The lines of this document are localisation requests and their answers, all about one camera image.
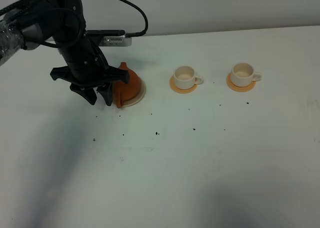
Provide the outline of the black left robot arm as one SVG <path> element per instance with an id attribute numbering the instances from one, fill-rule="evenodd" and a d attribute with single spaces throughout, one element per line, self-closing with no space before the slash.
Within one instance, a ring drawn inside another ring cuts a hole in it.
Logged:
<path id="1" fill-rule="evenodd" d="M 102 39 L 110 35 L 127 38 L 123 30 L 87 31 L 81 0 L 19 0 L 0 12 L 0 61 L 17 51 L 38 46 L 55 48 L 65 60 L 53 68 L 52 79 L 70 83 L 70 89 L 90 104 L 101 95 L 113 102 L 113 83 L 128 83 L 128 71 L 110 66 L 101 51 Z"/>

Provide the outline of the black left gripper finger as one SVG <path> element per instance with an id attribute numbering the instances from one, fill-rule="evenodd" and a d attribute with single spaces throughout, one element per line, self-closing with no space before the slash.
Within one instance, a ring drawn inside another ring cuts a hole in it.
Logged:
<path id="1" fill-rule="evenodd" d="M 97 95 L 93 88 L 83 88 L 75 84 L 70 85 L 70 90 L 82 96 L 91 105 L 94 105 L 97 101 Z"/>
<path id="2" fill-rule="evenodd" d="M 113 85 L 104 84 L 97 88 L 97 92 L 103 97 L 107 106 L 111 106 L 113 103 Z"/>

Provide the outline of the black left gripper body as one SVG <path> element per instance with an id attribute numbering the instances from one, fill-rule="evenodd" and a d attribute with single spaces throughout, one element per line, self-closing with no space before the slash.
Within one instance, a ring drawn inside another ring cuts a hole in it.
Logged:
<path id="1" fill-rule="evenodd" d="M 108 64 L 98 45 L 90 37 L 82 37 L 75 45 L 59 48 L 66 66 L 53 68 L 53 80 L 63 79 L 80 87 L 101 86 L 113 81 L 128 83 L 129 72 Z"/>

